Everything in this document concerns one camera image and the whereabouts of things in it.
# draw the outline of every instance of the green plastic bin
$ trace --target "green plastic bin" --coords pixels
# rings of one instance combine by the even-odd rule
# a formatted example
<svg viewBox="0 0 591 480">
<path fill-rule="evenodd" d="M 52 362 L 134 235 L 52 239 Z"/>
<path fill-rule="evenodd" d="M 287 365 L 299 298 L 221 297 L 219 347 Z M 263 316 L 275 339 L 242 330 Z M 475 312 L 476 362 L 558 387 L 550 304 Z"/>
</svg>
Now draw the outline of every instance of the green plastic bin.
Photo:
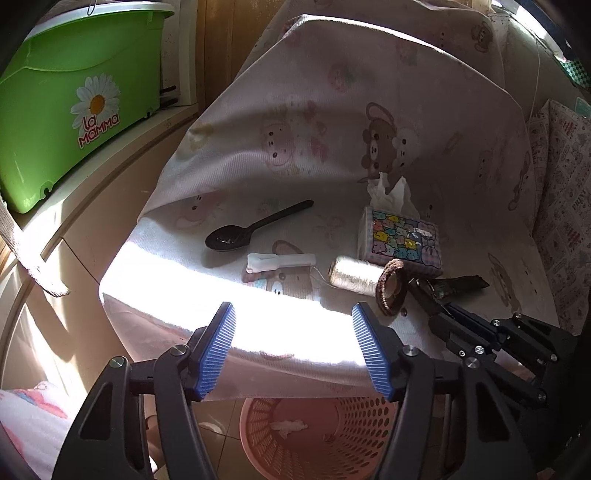
<svg viewBox="0 0 591 480">
<path fill-rule="evenodd" d="M 24 213 L 80 160 L 159 107 L 174 7 L 97 5 L 36 26 L 0 78 L 0 188 Z"/>
</svg>

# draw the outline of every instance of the pink laundry basket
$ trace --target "pink laundry basket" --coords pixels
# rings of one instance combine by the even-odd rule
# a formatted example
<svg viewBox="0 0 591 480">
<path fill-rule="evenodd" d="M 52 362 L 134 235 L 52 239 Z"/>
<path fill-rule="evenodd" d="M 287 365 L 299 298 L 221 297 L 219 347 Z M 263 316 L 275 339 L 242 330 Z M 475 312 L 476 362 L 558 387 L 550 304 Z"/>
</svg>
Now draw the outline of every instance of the pink laundry basket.
<svg viewBox="0 0 591 480">
<path fill-rule="evenodd" d="M 362 480 L 376 468 L 398 404 L 383 397 L 249 398 L 240 415 L 248 459 L 269 480 Z M 274 421 L 308 428 L 283 439 Z"/>
</svg>

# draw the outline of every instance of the silver bolt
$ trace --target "silver bolt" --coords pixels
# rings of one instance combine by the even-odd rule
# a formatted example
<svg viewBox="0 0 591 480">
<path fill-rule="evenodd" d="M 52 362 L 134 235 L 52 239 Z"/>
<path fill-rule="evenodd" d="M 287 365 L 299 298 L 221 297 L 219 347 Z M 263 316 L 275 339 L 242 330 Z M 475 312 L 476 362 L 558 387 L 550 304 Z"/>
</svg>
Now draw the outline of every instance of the silver bolt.
<svg viewBox="0 0 591 480">
<path fill-rule="evenodd" d="M 114 356 L 109 360 L 109 366 L 111 368 L 120 368 L 125 365 L 125 358 L 122 356 Z"/>
<path fill-rule="evenodd" d="M 189 350 L 189 347 L 181 343 L 180 345 L 170 347 L 169 352 L 172 356 L 181 356 L 187 353 L 187 350 Z"/>
<path fill-rule="evenodd" d="M 473 356 L 469 356 L 466 358 L 466 366 L 468 368 L 478 368 L 480 366 L 480 360 L 474 358 Z"/>
<path fill-rule="evenodd" d="M 412 345 L 404 345 L 402 347 L 402 352 L 406 356 L 417 356 L 418 353 L 420 352 L 420 350 L 417 347 L 412 346 Z"/>
</svg>

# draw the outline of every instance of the daisy flower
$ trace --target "daisy flower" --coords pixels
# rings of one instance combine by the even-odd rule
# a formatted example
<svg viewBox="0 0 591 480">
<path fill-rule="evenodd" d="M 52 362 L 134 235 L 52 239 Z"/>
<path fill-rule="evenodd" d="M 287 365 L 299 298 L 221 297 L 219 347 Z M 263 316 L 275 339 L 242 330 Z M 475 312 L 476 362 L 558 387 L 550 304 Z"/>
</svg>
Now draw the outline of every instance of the daisy flower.
<svg viewBox="0 0 591 480">
<path fill-rule="evenodd" d="M 113 81 L 113 77 L 100 74 L 100 77 L 86 77 L 85 85 L 76 89 L 80 102 L 75 104 L 70 113 L 76 115 L 72 128 L 77 128 L 80 136 L 84 135 L 82 119 L 88 121 L 96 115 L 96 124 L 100 125 L 119 112 L 119 95 L 121 91 Z"/>
</svg>

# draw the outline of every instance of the black spoon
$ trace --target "black spoon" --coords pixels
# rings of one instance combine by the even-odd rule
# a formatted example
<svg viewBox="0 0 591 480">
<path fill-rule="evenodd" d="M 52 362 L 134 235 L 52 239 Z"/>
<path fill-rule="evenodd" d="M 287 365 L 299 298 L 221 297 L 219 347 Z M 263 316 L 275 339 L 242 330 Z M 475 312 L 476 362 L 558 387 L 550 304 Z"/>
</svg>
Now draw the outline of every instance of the black spoon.
<svg viewBox="0 0 591 480">
<path fill-rule="evenodd" d="M 304 200 L 303 202 L 296 203 L 291 207 L 280 210 L 277 213 L 273 213 L 273 215 L 269 215 L 246 228 L 238 225 L 226 225 L 220 227 L 207 236 L 205 239 L 205 245 L 218 252 L 228 252 L 230 250 L 245 247 L 251 242 L 252 233 L 257 228 L 268 225 L 269 223 L 275 222 L 276 220 L 291 215 L 292 213 L 306 210 L 312 205 L 314 205 L 312 200 Z"/>
</svg>

